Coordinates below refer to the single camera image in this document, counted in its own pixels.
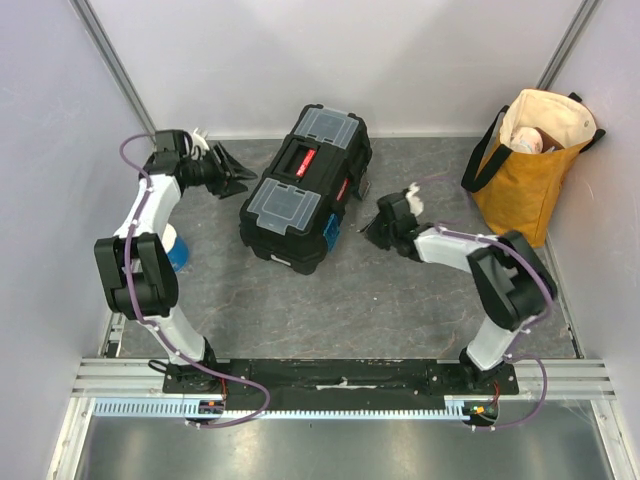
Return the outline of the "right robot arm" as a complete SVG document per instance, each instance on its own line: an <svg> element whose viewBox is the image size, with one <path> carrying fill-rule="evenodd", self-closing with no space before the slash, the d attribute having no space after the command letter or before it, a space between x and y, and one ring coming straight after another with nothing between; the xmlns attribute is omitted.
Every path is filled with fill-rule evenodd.
<svg viewBox="0 0 640 480"><path fill-rule="evenodd" d="M516 230L494 236L421 224L407 191L383 196L377 206L361 230L369 242L419 263L470 274L485 312L458 360L429 368L430 385L454 395L517 394L512 347L552 313L558 294L533 247Z"/></svg>

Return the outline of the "black plastic toolbox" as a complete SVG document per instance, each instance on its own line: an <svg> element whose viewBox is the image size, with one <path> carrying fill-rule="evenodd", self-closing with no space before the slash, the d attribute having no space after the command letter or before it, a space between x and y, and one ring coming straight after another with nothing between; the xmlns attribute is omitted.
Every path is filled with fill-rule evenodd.
<svg viewBox="0 0 640 480"><path fill-rule="evenodd" d="M346 205L361 200L372 158L365 121L305 106L239 213L243 244L303 275L333 250Z"/></svg>

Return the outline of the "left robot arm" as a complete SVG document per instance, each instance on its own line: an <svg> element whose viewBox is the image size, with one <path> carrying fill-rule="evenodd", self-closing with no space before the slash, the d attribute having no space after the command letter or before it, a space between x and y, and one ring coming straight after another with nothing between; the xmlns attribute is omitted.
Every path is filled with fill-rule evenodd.
<svg viewBox="0 0 640 480"><path fill-rule="evenodd" d="M186 319L178 304L179 283L162 236L175 206L191 187L205 187L224 199L247 191L256 174L219 142L180 129L150 134L154 149L138 173L138 193L123 224L96 241L94 257L108 307L143 326L167 353L152 360L163 374L166 393L223 392L208 340Z"/></svg>

